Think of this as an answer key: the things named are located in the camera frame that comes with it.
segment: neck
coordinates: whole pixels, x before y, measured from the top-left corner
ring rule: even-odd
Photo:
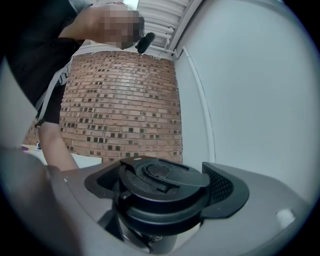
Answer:
[[[66,26],[59,35],[59,38],[73,38],[81,41],[90,39],[90,6],[80,12],[73,23]]]

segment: black sleeve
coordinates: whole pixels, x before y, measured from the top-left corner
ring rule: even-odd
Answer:
[[[48,106],[46,107],[43,119],[45,122],[59,124],[61,103],[64,97],[66,86],[60,85],[53,89]]]

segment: black microphone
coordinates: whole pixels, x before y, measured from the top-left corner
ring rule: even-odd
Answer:
[[[152,32],[147,33],[145,36],[143,35],[142,38],[139,40],[138,44],[135,46],[135,48],[138,49],[138,53],[143,54],[155,38],[156,35]]]

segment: black mesh grille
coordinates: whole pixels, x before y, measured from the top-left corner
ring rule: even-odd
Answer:
[[[115,183],[119,179],[119,167],[114,168],[107,173],[101,175],[96,182],[107,190],[112,190]]]
[[[210,178],[210,205],[223,201],[231,195],[234,190],[234,185],[230,180],[206,166],[202,167],[202,172],[208,174]]]

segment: brick wall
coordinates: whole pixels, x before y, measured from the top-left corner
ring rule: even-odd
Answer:
[[[182,162],[180,101],[172,61],[107,51],[73,59],[60,113],[73,153],[103,162],[146,155]],[[31,128],[26,144],[37,142]]]

